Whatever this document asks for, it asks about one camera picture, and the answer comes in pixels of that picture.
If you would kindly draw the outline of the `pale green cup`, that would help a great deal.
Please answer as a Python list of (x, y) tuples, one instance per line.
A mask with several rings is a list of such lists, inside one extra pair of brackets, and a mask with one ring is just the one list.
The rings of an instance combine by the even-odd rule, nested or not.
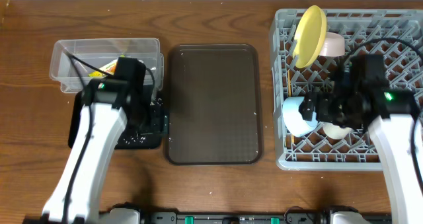
[(323, 131), (327, 137), (338, 140), (345, 138), (352, 131), (352, 128), (341, 128), (332, 123), (324, 123)]

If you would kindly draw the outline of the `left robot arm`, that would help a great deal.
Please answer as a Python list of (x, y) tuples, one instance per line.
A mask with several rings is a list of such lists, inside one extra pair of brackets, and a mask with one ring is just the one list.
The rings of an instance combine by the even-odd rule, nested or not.
[(101, 214), (100, 195), (116, 144), (134, 112), (147, 117), (155, 86), (137, 79), (91, 79), (81, 93), (80, 121), (70, 156), (39, 219), (24, 223), (141, 223), (130, 204)]

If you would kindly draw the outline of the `rice food waste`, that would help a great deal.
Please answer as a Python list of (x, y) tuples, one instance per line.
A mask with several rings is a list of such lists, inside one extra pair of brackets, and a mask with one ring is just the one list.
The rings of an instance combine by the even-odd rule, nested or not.
[(121, 134), (117, 149), (155, 149), (161, 144), (163, 135), (146, 135), (141, 137), (130, 136), (128, 133), (128, 125)]

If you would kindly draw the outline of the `pandan cake wrapper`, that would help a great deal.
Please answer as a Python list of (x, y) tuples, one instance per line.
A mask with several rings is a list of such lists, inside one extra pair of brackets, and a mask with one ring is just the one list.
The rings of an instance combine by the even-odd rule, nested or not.
[(120, 57), (125, 57), (125, 55), (120, 55), (119, 57), (100, 57), (95, 59), (90, 59), (88, 61), (89, 65), (96, 67), (97, 69), (113, 75), (116, 70), (117, 61)]

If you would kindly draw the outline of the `pink white bowl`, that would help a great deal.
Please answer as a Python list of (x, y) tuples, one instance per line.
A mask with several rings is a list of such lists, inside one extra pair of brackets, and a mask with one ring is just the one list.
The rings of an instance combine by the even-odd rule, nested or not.
[(343, 56), (345, 52), (344, 37), (337, 33), (327, 32), (319, 55), (325, 57), (339, 57)]

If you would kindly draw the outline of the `yellow plate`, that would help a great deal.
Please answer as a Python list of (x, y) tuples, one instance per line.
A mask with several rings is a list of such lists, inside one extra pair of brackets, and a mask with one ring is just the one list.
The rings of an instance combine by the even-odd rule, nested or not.
[(310, 66), (319, 56), (327, 34), (327, 18), (318, 6), (309, 7), (297, 25), (293, 57), (299, 69)]

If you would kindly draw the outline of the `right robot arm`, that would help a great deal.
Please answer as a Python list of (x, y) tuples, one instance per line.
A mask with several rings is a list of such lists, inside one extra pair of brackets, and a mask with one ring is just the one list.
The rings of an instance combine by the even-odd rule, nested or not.
[(369, 134), (379, 155), (393, 223), (422, 222), (422, 132), (412, 92), (393, 90), (383, 72), (342, 72), (335, 90), (291, 97), (283, 107), (296, 137), (319, 122), (325, 135), (340, 140), (354, 130)]

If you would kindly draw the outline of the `light blue bowl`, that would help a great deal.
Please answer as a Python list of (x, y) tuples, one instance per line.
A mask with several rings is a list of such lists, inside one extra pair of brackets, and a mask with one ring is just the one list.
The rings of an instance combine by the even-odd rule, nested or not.
[(289, 132), (295, 137), (307, 135), (316, 129), (318, 121), (316, 113), (313, 112), (311, 121), (304, 120), (299, 111), (301, 103), (304, 101), (303, 96), (286, 98), (282, 106), (282, 117), (284, 124)]

